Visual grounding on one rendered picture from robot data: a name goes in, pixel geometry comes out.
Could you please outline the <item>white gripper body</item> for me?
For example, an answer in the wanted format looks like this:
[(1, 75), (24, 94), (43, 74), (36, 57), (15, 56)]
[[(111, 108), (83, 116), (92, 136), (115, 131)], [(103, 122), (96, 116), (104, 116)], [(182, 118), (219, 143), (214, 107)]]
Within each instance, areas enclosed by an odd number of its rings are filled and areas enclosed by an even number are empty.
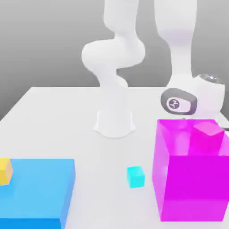
[(219, 126), (224, 129), (225, 131), (229, 132), (229, 125), (225, 125), (223, 122), (218, 122)]

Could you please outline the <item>small magenta cube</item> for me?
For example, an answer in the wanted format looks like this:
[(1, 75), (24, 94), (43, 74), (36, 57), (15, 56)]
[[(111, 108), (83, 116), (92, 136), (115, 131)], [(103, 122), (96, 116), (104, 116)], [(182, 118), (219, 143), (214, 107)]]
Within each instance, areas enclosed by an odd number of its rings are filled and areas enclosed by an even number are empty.
[(218, 155), (224, 135), (224, 129), (217, 124), (207, 121), (196, 124), (191, 132), (189, 155)]

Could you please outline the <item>small cyan cube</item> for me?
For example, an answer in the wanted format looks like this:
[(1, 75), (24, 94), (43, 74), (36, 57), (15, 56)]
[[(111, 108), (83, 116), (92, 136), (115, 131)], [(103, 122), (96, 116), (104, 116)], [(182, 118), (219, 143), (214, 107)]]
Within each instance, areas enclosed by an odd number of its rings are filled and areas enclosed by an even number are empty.
[(127, 167), (127, 181), (130, 188), (144, 187), (145, 174), (141, 166)]

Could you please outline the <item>small yellow cube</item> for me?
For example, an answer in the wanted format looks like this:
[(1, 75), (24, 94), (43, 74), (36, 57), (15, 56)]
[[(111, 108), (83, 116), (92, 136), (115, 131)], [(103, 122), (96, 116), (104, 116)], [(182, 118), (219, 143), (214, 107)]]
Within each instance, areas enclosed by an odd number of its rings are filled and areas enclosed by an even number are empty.
[(0, 158), (0, 186), (8, 185), (13, 174), (10, 158)]

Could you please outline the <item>large magenta box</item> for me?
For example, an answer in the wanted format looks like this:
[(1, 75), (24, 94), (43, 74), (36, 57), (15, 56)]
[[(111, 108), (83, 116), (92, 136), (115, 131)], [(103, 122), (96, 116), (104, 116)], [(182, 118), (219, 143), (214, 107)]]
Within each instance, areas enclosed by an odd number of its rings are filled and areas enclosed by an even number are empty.
[(152, 181), (161, 221), (224, 219), (229, 204), (229, 136), (225, 133), (218, 155), (189, 155), (192, 129), (206, 121), (217, 124), (213, 119), (157, 121)]

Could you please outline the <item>large blue box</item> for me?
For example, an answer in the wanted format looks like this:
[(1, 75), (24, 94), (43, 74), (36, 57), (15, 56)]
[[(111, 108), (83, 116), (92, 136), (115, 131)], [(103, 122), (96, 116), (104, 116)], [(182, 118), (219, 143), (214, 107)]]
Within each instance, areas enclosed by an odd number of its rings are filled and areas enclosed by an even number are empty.
[(65, 229), (76, 179), (74, 159), (12, 159), (0, 186), (0, 229)]

